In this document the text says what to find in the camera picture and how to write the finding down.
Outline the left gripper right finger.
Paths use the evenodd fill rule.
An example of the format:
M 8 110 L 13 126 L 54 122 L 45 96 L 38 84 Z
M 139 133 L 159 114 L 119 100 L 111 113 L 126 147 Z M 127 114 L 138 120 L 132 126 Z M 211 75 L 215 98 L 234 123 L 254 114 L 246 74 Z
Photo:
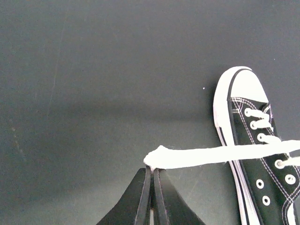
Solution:
M 171 183 L 166 170 L 153 172 L 153 214 L 156 225 L 203 225 Z

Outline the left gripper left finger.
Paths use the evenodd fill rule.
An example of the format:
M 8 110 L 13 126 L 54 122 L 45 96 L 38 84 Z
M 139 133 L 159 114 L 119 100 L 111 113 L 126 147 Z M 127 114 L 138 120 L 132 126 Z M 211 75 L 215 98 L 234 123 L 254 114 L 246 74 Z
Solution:
M 140 168 L 115 206 L 98 225 L 150 224 L 151 170 Z

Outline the black white sneaker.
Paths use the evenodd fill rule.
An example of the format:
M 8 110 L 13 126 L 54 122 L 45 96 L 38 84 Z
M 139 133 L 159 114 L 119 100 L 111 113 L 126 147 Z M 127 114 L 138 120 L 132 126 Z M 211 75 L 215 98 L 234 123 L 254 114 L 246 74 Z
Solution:
M 280 141 L 271 104 L 252 69 L 232 67 L 220 77 L 213 100 L 214 124 L 223 146 Z M 233 160 L 244 225 L 297 225 L 294 202 L 300 196 L 300 170 L 288 153 Z

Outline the white shoelace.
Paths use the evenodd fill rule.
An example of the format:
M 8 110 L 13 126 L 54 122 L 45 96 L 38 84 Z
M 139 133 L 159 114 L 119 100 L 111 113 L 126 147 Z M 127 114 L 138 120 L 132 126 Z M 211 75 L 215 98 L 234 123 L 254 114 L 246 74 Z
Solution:
M 232 145 L 206 149 L 171 150 L 160 145 L 149 152 L 143 162 L 152 170 L 177 169 L 234 160 L 260 159 L 300 149 L 299 140 L 263 145 Z

